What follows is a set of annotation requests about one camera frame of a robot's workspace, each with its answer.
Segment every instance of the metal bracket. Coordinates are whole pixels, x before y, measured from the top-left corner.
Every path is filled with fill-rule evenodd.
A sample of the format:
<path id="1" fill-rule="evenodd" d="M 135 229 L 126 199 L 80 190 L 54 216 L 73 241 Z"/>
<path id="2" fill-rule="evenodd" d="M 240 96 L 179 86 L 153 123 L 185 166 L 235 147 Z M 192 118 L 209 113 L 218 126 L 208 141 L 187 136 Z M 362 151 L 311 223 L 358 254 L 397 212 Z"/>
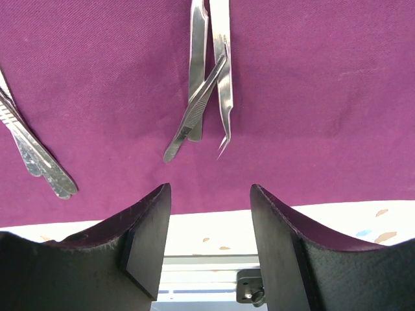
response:
<path id="1" fill-rule="evenodd" d="M 261 269 L 241 270 L 236 278 L 236 301 L 238 303 L 252 303 L 256 308 L 265 303 Z"/>

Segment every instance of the purple cloth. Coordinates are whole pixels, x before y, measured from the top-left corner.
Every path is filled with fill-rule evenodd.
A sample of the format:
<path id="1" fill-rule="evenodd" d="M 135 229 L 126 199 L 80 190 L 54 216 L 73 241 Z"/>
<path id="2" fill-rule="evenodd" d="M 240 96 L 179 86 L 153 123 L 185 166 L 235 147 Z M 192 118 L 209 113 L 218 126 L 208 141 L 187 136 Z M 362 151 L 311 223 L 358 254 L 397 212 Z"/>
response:
<path id="1" fill-rule="evenodd" d="M 215 91 L 166 165 L 191 0 L 0 0 L 0 65 L 80 189 L 59 200 L 2 126 L 0 227 L 107 218 L 165 182 L 175 214 L 248 209 L 253 183 L 290 205 L 415 199 L 415 2 L 230 2 L 232 141 L 217 161 Z"/>

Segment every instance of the tweezers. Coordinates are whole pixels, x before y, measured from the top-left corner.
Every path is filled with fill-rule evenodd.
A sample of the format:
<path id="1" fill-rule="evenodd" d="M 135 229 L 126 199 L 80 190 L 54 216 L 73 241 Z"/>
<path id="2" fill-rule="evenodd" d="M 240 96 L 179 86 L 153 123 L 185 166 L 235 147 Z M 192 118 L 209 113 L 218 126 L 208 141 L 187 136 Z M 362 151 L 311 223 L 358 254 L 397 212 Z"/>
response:
<path id="1" fill-rule="evenodd" d="M 206 98 L 204 95 L 206 93 L 212 92 L 213 88 L 215 87 L 215 84 L 217 83 L 220 72 L 223 70 L 229 57 L 228 44 L 226 38 L 224 38 L 223 42 L 224 54 L 222 54 L 219 57 L 215 67 L 213 68 L 212 72 L 210 73 L 206 81 L 200 85 L 196 93 L 191 97 L 189 105 L 180 123 L 179 129 L 176 135 L 174 136 L 172 142 L 170 143 L 169 147 L 167 148 L 166 152 L 164 153 L 163 159 L 166 163 L 173 160 L 186 137 L 200 122 L 203 116 L 206 104 L 208 103 L 207 99 L 209 99 L 209 97 Z"/>
<path id="2" fill-rule="evenodd" d="M 33 176 L 44 176 L 55 194 L 68 199 L 77 187 L 53 156 L 25 125 L 0 71 L 0 120 L 12 133 L 27 170 Z"/>
<path id="3" fill-rule="evenodd" d="M 223 153 L 231 140 L 230 112 L 233 108 L 233 91 L 231 80 L 231 53 L 230 53 L 230 9 L 229 0 L 210 0 L 213 48 L 215 61 L 218 64 L 222 55 L 226 54 L 226 63 L 219 73 L 216 83 L 218 84 L 219 106 L 222 124 L 225 130 L 219 149 Z M 204 83 L 206 70 L 206 43 L 208 38 L 208 13 L 204 6 L 204 0 L 193 0 L 191 5 L 191 30 L 190 30 L 190 61 L 189 61 L 189 106 L 195 92 Z M 200 99 L 208 102 L 213 91 L 210 87 Z M 187 134 L 190 141 L 200 141 L 202 138 L 202 117 L 196 126 Z M 164 160 L 170 161 L 167 149 Z"/>

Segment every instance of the white surface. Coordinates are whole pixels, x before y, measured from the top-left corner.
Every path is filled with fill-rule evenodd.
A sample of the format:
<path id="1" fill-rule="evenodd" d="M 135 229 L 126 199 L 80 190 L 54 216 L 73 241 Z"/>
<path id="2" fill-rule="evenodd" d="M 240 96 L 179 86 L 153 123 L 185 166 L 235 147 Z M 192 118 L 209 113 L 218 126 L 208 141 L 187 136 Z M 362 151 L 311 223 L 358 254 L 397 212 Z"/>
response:
<path id="1" fill-rule="evenodd" d="M 384 233 L 396 236 L 381 242 L 397 244 L 415 237 L 415 202 L 384 201 L 332 203 L 294 207 L 297 211 L 334 230 L 375 242 Z M 0 228 L 35 242 L 62 240 L 99 221 L 40 224 Z M 363 231 L 370 233 L 357 236 Z M 165 255 L 246 255 L 256 254 L 251 213 L 247 211 L 172 215 Z"/>

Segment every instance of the paint spot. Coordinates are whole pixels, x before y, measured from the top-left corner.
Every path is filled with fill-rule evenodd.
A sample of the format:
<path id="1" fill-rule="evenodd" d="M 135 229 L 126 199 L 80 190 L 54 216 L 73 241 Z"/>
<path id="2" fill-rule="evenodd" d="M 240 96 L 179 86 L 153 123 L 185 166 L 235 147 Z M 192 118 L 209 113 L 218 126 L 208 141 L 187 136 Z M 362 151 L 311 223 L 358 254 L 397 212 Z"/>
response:
<path id="1" fill-rule="evenodd" d="M 396 236 L 397 233 L 395 232 L 385 232 L 382 233 L 381 235 L 379 235 L 379 237 L 375 240 L 375 243 L 382 243 L 386 240 L 389 240 L 390 238 L 393 238 L 394 236 Z"/>
<path id="2" fill-rule="evenodd" d="M 379 217 L 379 216 L 385 214 L 387 211 L 389 211 L 389 210 L 388 209 L 381 209 L 379 212 L 377 212 L 375 217 Z"/>
<path id="3" fill-rule="evenodd" d="M 369 233 L 371 233 L 372 232 L 372 229 L 366 229 L 366 230 L 363 230 L 363 231 L 359 231 L 357 234 L 356 234 L 356 236 L 366 236 L 366 235 L 368 235 Z"/>

